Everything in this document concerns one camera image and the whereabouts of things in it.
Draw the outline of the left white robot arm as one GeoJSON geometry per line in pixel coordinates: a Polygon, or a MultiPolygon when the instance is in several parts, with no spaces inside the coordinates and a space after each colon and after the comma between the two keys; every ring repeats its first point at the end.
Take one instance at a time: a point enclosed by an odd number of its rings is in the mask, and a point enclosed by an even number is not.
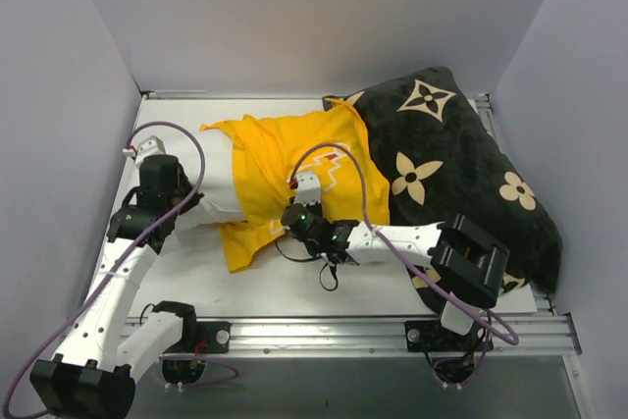
{"type": "Polygon", "coordinates": [[[160,304],[136,339],[121,339],[141,282],[178,216],[201,198],[173,155],[144,158],[138,174],[138,185],[110,219],[100,267],[79,315],[53,357],[37,360],[30,371],[30,383],[53,416],[126,417],[137,381],[158,356],[197,343],[194,309],[177,302],[160,304]]]}

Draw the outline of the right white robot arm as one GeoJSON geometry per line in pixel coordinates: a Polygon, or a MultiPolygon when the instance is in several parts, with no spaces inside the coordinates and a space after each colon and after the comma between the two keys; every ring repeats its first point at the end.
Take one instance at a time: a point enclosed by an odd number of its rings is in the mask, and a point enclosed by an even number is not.
{"type": "Polygon", "coordinates": [[[467,342],[480,313],[497,305],[509,251],[462,215],[418,227],[371,227],[357,220],[330,222],[311,205],[293,202],[281,223],[311,255],[331,266],[398,261],[420,268],[421,275],[434,270],[439,275],[435,291],[445,300],[435,336],[447,349],[467,342]]]}

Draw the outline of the white pillow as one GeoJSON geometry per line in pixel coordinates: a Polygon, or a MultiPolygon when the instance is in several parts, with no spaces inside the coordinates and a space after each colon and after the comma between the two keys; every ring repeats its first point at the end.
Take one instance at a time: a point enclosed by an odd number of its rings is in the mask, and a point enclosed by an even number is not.
{"type": "Polygon", "coordinates": [[[179,131],[159,137],[165,154],[176,156],[191,183],[202,180],[199,204],[176,220],[178,231],[202,225],[243,222],[233,177],[233,142],[219,130],[196,131],[189,139],[179,131]]]}

